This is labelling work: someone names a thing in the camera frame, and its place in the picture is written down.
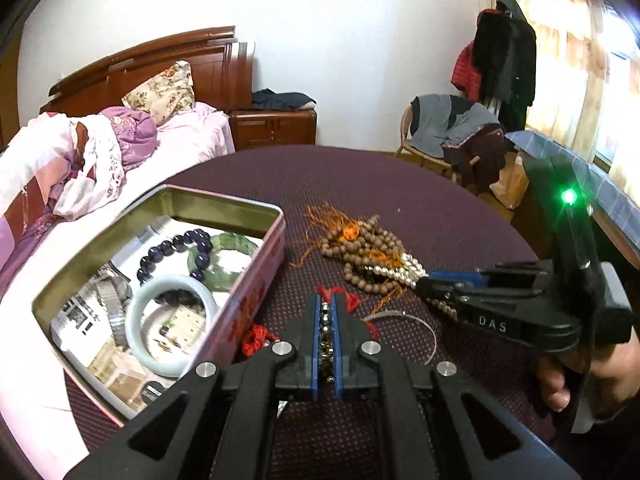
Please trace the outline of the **person right hand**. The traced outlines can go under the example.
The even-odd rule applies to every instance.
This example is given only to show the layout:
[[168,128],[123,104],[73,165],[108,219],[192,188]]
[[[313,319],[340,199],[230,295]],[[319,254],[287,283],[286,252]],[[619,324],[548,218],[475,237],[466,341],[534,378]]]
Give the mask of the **person right hand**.
[[[574,349],[562,356],[541,356],[537,377],[544,404],[554,412],[562,412],[570,404],[572,394],[565,372],[586,370],[585,352]],[[639,393],[639,338],[635,330],[624,344],[594,349],[588,377],[594,380],[596,391],[593,415],[607,419],[615,416]]]

